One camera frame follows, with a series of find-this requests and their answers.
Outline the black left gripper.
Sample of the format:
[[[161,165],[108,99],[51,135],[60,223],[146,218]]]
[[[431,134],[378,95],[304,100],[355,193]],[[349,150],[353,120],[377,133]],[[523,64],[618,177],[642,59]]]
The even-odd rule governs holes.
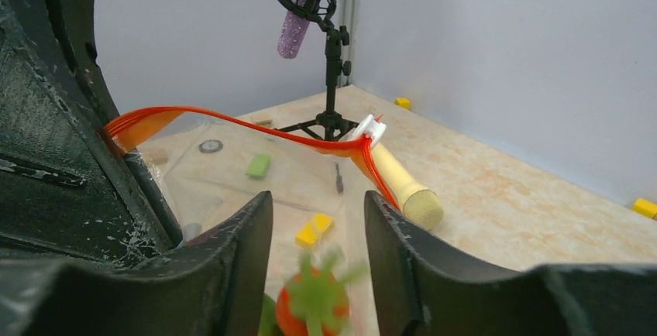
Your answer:
[[[142,160],[105,126],[95,0],[1,0],[1,257],[166,262],[181,230]]]

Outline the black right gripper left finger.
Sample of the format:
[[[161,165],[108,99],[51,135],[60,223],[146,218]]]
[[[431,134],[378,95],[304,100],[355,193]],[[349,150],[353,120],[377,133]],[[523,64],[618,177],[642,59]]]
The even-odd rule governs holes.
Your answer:
[[[185,246],[134,269],[73,259],[1,263],[3,335],[255,335],[273,198],[263,191]]]

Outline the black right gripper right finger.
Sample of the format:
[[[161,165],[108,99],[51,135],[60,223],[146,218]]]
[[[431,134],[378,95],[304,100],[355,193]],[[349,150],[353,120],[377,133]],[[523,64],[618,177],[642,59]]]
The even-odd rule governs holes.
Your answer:
[[[382,335],[654,335],[653,264],[544,264],[515,271],[478,259],[364,195]]]

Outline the green toy cucumber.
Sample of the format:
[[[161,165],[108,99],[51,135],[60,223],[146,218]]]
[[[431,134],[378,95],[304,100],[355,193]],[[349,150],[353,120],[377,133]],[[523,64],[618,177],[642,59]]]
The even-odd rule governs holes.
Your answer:
[[[282,332],[276,319],[276,302],[268,295],[263,295],[262,310],[258,336],[281,336]]]

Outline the orange toy carrot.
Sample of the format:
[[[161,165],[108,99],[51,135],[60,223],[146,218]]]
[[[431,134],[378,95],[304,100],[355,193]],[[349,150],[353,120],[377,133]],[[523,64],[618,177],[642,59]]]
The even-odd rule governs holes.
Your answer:
[[[275,302],[277,325],[284,335],[340,335],[351,325],[348,289],[362,280],[369,267],[363,260],[340,276],[335,267],[344,258],[331,249],[314,263],[310,250],[298,256],[298,271],[281,288]]]

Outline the clear zip bag orange zipper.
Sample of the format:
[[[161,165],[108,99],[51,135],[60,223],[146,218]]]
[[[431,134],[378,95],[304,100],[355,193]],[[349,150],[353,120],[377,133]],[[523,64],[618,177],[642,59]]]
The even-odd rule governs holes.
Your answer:
[[[379,118],[335,142],[184,106],[135,110],[105,129],[122,154],[146,157],[186,239],[270,192],[272,225],[251,237],[266,261],[265,324],[303,335],[302,317],[333,303],[328,334],[377,334],[361,199],[371,188],[390,196],[373,158],[387,129]]]

